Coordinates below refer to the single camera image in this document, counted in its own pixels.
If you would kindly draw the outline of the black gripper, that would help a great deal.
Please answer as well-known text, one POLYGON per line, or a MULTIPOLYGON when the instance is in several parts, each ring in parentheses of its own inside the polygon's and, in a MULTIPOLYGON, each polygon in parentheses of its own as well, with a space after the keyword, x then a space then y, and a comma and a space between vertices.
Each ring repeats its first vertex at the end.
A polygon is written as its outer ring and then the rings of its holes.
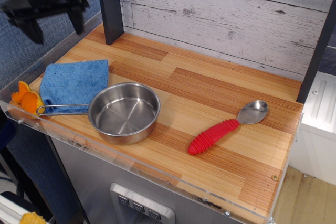
POLYGON ((44 44, 43 31, 37 18, 67 12, 76 33, 84 30, 82 12, 89 6, 88 0, 6 0, 1 11, 34 43, 44 44))

